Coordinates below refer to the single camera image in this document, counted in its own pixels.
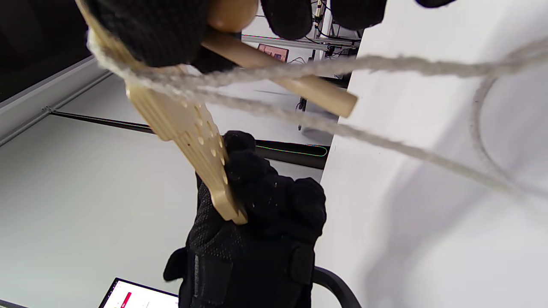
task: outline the wooden tool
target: wooden tool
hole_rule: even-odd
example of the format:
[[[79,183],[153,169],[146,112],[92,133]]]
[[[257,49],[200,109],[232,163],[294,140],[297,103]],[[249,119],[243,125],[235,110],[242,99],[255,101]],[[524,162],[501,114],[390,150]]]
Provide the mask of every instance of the wooden tool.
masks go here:
[[[123,43],[110,35],[90,14],[83,0],[76,0],[80,12],[98,43],[118,61],[142,69]],[[257,0],[213,0],[209,24],[224,32],[239,32],[249,25],[256,14]],[[279,65],[279,61],[240,41],[217,32],[207,36],[203,45],[243,67]],[[278,84],[310,99],[319,106],[347,117],[357,98],[317,77],[276,80]],[[225,220],[236,224],[247,222],[246,213],[233,199],[224,170],[227,154],[211,114],[200,102],[176,101],[173,98],[126,82],[127,96],[158,137],[172,140],[195,168],[208,187],[213,205]]]

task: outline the black strip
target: black strip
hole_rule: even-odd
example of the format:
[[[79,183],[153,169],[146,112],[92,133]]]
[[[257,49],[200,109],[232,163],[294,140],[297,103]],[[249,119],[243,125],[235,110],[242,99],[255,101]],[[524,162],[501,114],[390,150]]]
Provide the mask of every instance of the black strip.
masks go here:
[[[146,124],[75,115],[73,113],[61,111],[52,111],[51,115],[154,134],[150,126]],[[257,140],[256,143],[257,153],[264,158],[321,170],[326,166],[326,160],[330,149],[329,146],[304,145],[268,140]]]
[[[1,300],[1,299],[0,299],[0,305],[2,305],[3,307],[6,307],[6,308],[27,308],[27,307],[24,307],[24,306],[21,306],[21,305],[18,305],[18,304],[14,304],[14,303],[10,303],[8,301]]]
[[[106,302],[109,300],[110,294],[112,294],[112,291],[114,291],[114,287],[116,286],[116,283],[118,283],[118,278],[115,278],[112,284],[110,285],[110,288],[106,292],[105,297],[103,297],[103,300],[101,301],[101,305],[99,305],[99,308],[105,307]]]

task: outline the wooden peg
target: wooden peg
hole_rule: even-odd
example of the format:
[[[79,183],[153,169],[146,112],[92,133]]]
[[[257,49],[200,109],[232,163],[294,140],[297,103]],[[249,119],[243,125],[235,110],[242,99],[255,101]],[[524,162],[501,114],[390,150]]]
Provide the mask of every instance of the wooden peg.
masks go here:
[[[280,65],[280,61],[228,35],[210,32],[202,46],[248,69]],[[316,76],[276,79],[277,84],[341,116],[348,117],[358,98]]]
[[[258,0],[213,0],[208,23],[221,32],[239,32],[251,23]],[[208,33],[202,46],[247,69],[279,65],[281,62],[237,39],[218,32]],[[277,79],[277,84],[297,93],[325,110],[347,118],[358,98],[316,76]]]

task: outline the laptop screen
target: laptop screen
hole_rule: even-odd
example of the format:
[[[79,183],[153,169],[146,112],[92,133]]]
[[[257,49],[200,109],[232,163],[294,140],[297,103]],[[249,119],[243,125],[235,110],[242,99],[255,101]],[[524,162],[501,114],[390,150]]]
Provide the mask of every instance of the laptop screen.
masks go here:
[[[145,287],[137,283],[114,279],[99,308],[178,308],[175,294]]]
[[[259,44],[258,50],[265,54],[280,60],[281,62],[287,62],[287,56],[289,55],[289,49]]]

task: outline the white table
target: white table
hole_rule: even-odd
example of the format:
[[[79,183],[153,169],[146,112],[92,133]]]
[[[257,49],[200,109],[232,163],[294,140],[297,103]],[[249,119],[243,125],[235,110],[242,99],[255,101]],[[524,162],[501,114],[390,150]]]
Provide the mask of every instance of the white table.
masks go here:
[[[436,10],[390,0],[358,56],[480,62],[548,35],[546,0],[457,0]],[[480,168],[468,117],[479,78],[354,72],[351,124]],[[486,102],[494,159],[548,191],[548,67],[506,77]],[[398,153],[336,136],[322,176],[328,222],[317,265],[341,276],[367,308],[545,307],[546,199],[513,202]],[[314,307],[334,299],[315,294]]]

